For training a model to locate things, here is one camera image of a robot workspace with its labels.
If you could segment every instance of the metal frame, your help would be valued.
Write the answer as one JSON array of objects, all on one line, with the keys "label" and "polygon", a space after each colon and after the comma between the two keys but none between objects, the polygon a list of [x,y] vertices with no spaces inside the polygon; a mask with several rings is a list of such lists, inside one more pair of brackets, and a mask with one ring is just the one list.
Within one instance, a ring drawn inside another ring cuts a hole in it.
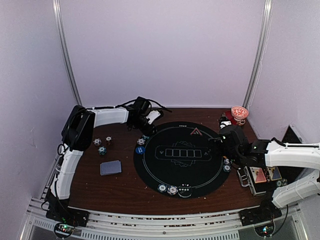
[{"label": "metal frame", "polygon": [[[33,226],[53,230],[56,222],[46,218],[41,209],[46,191],[41,199],[32,198],[24,219],[20,240],[29,240]],[[73,236],[84,240],[239,240],[239,231],[254,225],[242,226],[238,210],[185,215],[129,215],[89,210],[87,227],[77,227]],[[282,210],[281,221],[286,209]],[[289,207],[300,240],[308,240],[298,204]]]},{"label": "metal frame", "polygon": [[264,11],[263,11],[258,47],[256,50],[250,82],[249,82],[248,89],[246,91],[246,95],[243,102],[243,106],[246,109],[248,109],[249,107],[250,100],[255,92],[255,86],[258,83],[259,69],[262,61],[262,56],[266,48],[266,39],[268,36],[269,27],[270,27],[272,6],[273,6],[273,0],[264,1]]},{"label": "metal frame", "polygon": [[68,48],[67,48],[67,41],[66,41],[65,30],[64,30],[64,25],[63,25],[63,21],[62,21],[61,9],[60,9],[60,0],[52,0],[52,4],[53,4],[53,11],[54,11],[54,17],[55,17],[55,21],[56,21],[56,26],[57,26],[57,29],[59,32],[64,64],[65,64],[66,72],[68,74],[69,83],[71,85],[71,90],[72,90],[72,93],[73,93],[73,96],[75,98],[76,103],[78,105],[82,105],[79,91],[77,88],[77,84],[75,81],[74,72],[73,72],[72,66],[71,66]]}]

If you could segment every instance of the red triangle logo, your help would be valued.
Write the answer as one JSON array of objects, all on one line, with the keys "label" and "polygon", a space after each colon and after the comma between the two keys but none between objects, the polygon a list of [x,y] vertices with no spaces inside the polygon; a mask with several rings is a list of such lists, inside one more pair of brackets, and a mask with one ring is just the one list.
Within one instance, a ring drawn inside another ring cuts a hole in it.
[{"label": "red triangle logo", "polygon": [[199,131],[199,129],[196,127],[190,135],[196,135],[196,136],[202,136],[202,133]]}]

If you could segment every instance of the white wall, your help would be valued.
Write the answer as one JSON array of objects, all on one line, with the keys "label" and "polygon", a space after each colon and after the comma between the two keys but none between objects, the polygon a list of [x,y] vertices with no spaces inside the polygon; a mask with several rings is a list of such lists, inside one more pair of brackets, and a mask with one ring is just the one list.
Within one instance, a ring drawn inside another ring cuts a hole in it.
[{"label": "white wall", "polygon": [[14,240],[75,101],[51,0],[1,0],[0,30],[0,238]]},{"label": "white wall", "polygon": [[165,106],[242,105],[264,2],[61,1],[82,103],[143,96]]},{"label": "white wall", "polygon": [[[260,138],[281,139],[294,124],[320,142],[320,1],[274,1],[271,27],[249,121]],[[320,236],[320,197],[300,204],[310,239]]]}]

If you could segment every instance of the poker chip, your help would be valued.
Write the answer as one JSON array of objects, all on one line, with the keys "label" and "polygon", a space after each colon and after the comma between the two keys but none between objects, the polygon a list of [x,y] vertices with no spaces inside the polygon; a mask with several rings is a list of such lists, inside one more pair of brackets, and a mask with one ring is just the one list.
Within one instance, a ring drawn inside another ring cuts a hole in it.
[{"label": "poker chip", "polygon": [[176,186],[170,186],[167,190],[169,195],[175,195],[178,192],[178,188]]},{"label": "poker chip", "polygon": [[223,171],[225,171],[226,173],[229,173],[231,171],[231,167],[229,165],[224,165]]},{"label": "poker chip", "polygon": [[105,142],[106,142],[106,145],[113,145],[114,144],[114,140],[113,140],[112,136],[107,136],[105,138]]},{"label": "poker chip", "polygon": [[146,140],[144,140],[143,138],[139,138],[138,141],[136,141],[136,143],[140,146],[145,145]]},{"label": "poker chip", "polygon": [[100,155],[105,155],[107,153],[107,149],[104,146],[99,147],[98,152]]},{"label": "poker chip", "polygon": [[144,140],[148,140],[150,137],[149,137],[149,136],[146,136],[146,135],[142,135],[142,138],[143,138]]},{"label": "poker chip", "polygon": [[100,146],[101,145],[101,139],[100,138],[96,138],[95,140],[93,140],[93,144],[95,145],[95,146]]},{"label": "poker chip", "polygon": [[230,165],[230,160],[228,158],[226,158],[225,160],[223,160],[224,165]]},{"label": "poker chip", "polygon": [[137,153],[137,154],[144,154],[145,153],[145,151],[146,151],[146,149],[143,147],[143,146],[138,146],[136,149],[135,149],[135,152]]},{"label": "poker chip", "polygon": [[288,180],[285,178],[282,178],[281,182],[282,182],[282,186],[288,185]]},{"label": "poker chip", "polygon": [[164,193],[165,191],[167,191],[167,186],[164,185],[164,184],[160,184],[160,185],[158,186],[158,191],[159,191],[160,193]]},{"label": "poker chip", "polygon": [[281,187],[281,186],[282,186],[282,181],[281,181],[281,180],[278,180],[278,181],[276,181],[275,184],[276,184],[277,187]]}]

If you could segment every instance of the deck of cards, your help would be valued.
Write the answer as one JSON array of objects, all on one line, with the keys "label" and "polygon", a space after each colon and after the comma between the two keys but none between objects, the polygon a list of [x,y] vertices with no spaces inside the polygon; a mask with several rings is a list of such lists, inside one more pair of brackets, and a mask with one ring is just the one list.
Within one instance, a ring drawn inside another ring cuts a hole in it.
[{"label": "deck of cards", "polygon": [[119,160],[107,161],[107,162],[103,162],[100,164],[100,175],[101,176],[118,174],[121,172],[122,172],[121,162]]}]

